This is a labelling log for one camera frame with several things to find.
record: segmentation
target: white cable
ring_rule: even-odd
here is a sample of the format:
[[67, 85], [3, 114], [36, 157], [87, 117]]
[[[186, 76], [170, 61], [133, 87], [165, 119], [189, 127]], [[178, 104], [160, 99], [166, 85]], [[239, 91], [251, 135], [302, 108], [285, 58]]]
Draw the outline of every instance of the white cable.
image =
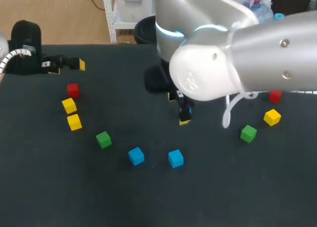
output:
[[226, 129], [229, 127], [230, 125], [230, 119], [231, 119], [231, 110], [233, 109], [233, 107], [243, 98], [246, 99], [254, 99], [257, 98], [259, 93], [258, 92], [247, 92], [247, 97], [242, 96], [242, 94], [238, 94], [236, 95], [232, 101], [228, 104], [227, 101], [229, 100], [229, 95], [226, 96], [226, 110], [223, 113], [223, 117], [222, 117], [222, 126]]
[[8, 55], [5, 56], [5, 58], [0, 63], [0, 75], [4, 71], [7, 63], [16, 55], [31, 56], [31, 52], [29, 50], [26, 50], [26, 49], [16, 49], [16, 50], [11, 51]]

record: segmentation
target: blue cube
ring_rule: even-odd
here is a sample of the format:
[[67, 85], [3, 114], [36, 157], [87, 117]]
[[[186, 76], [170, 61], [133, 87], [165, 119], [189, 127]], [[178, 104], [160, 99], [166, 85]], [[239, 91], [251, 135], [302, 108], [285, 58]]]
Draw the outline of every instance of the blue cube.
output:
[[134, 166], [144, 162], [144, 154], [139, 147], [129, 151], [129, 158]]
[[168, 160], [172, 168], [176, 168], [184, 164], [184, 157], [179, 149], [168, 153]]

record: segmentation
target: screw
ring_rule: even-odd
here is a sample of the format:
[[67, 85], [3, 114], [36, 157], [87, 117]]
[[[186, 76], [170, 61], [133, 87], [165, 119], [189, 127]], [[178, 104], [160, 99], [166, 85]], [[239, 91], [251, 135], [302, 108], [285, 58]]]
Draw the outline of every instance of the screw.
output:
[[284, 71], [282, 76], [286, 80], [289, 80], [292, 78], [292, 75], [288, 71]]
[[279, 44], [281, 45], [281, 47], [286, 48], [290, 44], [290, 41], [288, 39], [284, 39], [284, 40], [281, 40]]

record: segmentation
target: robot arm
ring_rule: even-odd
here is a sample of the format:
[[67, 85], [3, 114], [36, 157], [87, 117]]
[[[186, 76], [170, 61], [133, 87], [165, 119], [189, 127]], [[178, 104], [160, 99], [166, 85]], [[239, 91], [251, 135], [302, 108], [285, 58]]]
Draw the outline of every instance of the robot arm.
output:
[[197, 31], [170, 61], [175, 85], [195, 100], [241, 91], [317, 90], [317, 12], [234, 32]]
[[156, 3], [159, 55], [188, 97], [317, 90], [317, 12], [258, 24], [232, 0]]

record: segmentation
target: green cube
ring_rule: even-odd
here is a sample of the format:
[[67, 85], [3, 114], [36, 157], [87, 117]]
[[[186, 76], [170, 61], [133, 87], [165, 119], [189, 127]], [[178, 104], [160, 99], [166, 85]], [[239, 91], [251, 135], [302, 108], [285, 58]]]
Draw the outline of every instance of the green cube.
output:
[[245, 128], [243, 128], [241, 132], [240, 138], [242, 140], [245, 140], [247, 143], [250, 143], [254, 137], [256, 137], [257, 129], [254, 129], [253, 127], [247, 125]]
[[102, 132], [99, 135], [96, 135], [96, 138], [101, 149], [104, 149], [112, 144], [110, 136], [107, 132]]

